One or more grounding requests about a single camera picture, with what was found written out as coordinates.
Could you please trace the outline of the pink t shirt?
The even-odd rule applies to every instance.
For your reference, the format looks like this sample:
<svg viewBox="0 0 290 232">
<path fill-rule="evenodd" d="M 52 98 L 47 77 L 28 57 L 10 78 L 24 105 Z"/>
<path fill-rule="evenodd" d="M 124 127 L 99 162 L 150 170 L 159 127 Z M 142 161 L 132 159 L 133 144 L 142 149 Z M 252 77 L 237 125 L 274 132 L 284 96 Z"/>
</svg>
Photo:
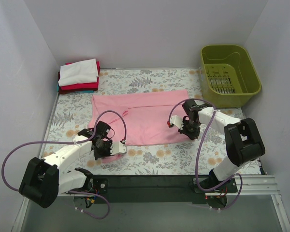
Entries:
<svg viewBox="0 0 290 232">
<path fill-rule="evenodd" d="M 127 145 L 163 145 L 189 140 L 176 127 L 167 125 L 169 115 L 184 117 L 185 111 L 177 103 L 188 99 L 183 90 L 93 95 L 92 119 L 88 127 L 101 120 L 114 130 L 115 141 L 126 138 Z"/>
</svg>

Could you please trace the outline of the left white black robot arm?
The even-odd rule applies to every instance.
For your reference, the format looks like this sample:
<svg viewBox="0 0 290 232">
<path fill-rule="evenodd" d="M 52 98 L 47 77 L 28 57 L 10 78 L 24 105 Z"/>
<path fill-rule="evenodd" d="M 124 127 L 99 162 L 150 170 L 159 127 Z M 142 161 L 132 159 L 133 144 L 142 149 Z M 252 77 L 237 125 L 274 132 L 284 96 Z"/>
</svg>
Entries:
<svg viewBox="0 0 290 232">
<path fill-rule="evenodd" d="M 99 121 L 95 129 L 96 131 L 79 131 L 71 145 L 62 147 L 46 158 L 32 158 L 21 181 L 19 193 L 42 208 L 49 207 L 58 195 L 69 191 L 76 191 L 78 194 L 106 194 L 106 178 L 98 178 L 81 167 L 67 170 L 73 162 L 87 153 L 110 152 L 111 140 L 107 135 L 111 127 Z"/>
</svg>

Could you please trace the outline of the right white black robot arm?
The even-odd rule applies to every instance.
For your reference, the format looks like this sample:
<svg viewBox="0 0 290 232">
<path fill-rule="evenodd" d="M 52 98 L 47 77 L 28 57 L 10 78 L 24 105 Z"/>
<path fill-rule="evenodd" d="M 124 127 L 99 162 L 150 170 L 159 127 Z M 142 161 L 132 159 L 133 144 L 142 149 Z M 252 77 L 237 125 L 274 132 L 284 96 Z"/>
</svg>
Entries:
<svg viewBox="0 0 290 232">
<path fill-rule="evenodd" d="M 201 191 L 222 191 L 238 170 L 265 154 L 265 146 L 253 119 L 229 116 L 208 103 L 198 105 L 195 99 L 181 103 L 186 115 L 182 119 L 183 127 L 178 130 L 180 134 L 195 140 L 200 137 L 200 126 L 205 124 L 204 134 L 213 128 L 225 137 L 227 156 L 206 179 L 196 181 Z"/>
</svg>

